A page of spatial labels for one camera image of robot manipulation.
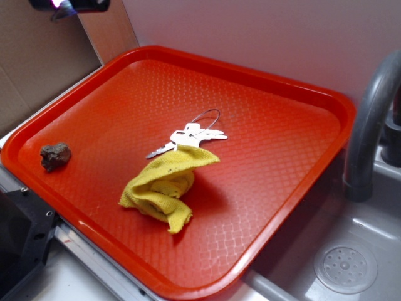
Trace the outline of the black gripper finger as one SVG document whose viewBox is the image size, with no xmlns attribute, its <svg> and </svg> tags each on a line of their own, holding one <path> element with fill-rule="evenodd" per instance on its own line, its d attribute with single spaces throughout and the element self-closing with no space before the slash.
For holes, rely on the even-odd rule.
<svg viewBox="0 0 401 301">
<path fill-rule="evenodd" d="M 55 9 L 53 15 L 51 16 L 52 22 L 57 22 L 61 19 L 69 18 L 70 16 L 77 14 L 71 1 L 69 0 L 52 0 L 51 4 Z"/>
</svg>

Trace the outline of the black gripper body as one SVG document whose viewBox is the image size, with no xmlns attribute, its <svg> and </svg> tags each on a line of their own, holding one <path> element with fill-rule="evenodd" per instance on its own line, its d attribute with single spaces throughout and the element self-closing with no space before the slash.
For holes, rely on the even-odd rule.
<svg viewBox="0 0 401 301">
<path fill-rule="evenodd" d="M 56 11 L 61 8 L 76 12 L 104 12 L 110 6 L 110 0 L 29 0 L 30 5 L 40 11 Z"/>
</svg>

